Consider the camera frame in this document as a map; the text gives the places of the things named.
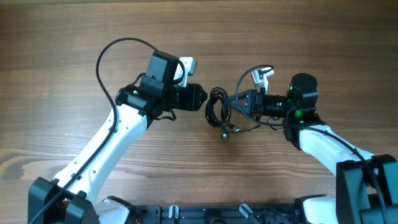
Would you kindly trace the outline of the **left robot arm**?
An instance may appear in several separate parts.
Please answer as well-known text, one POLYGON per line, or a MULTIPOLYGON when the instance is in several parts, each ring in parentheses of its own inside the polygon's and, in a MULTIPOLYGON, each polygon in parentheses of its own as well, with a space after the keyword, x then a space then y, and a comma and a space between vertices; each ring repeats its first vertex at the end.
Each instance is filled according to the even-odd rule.
POLYGON ((117 197, 97 198, 111 171, 153 121, 175 110, 197 111, 207 99, 199 84, 189 83, 197 61, 154 51, 146 72, 122 87, 111 112, 79 155, 52 180, 37 178, 28 194, 29 223, 129 223, 135 208, 117 197))

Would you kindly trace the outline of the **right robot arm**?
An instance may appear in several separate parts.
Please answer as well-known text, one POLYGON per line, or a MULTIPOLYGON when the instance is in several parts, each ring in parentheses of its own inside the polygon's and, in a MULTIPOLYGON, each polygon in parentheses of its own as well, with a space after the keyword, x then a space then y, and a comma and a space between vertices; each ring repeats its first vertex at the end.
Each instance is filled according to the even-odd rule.
POLYGON ((316 114, 317 80, 298 73, 285 96, 267 88, 236 92, 226 104, 249 119, 269 116, 286 140, 321 162, 336 177, 336 196, 299 199, 305 223, 397 223, 397 159, 375 156, 335 134, 316 114))

